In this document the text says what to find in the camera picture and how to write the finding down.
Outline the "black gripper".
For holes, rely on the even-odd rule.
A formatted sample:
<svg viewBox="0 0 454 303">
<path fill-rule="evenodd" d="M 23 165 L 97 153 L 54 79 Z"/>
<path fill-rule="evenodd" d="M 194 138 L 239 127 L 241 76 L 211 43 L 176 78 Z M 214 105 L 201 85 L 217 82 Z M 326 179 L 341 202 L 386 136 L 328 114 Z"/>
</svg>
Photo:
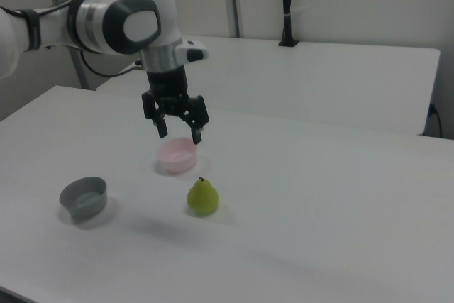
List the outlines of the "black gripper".
<svg viewBox="0 0 454 303">
<path fill-rule="evenodd" d="M 147 72 L 147 77 L 150 89 L 141 95 L 143 111 L 157 128 L 159 137 L 168 134 L 165 115 L 178 116 L 191 128 L 193 144 L 199 144 L 209 114 L 203 96 L 189 97 L 185 68 Z"/>
</svg>

